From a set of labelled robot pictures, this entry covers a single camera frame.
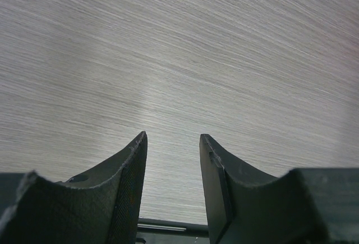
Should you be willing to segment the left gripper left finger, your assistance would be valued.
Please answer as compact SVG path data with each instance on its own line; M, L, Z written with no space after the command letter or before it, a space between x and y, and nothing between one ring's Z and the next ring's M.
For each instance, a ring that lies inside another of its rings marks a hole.
M65 182L1 174L2 243L135 243L148 137Z

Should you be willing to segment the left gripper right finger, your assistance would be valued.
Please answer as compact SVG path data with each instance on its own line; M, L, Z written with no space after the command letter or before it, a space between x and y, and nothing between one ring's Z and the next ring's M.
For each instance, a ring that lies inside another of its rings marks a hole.
M357 243L358 169L267 174L200 136L211 243Z

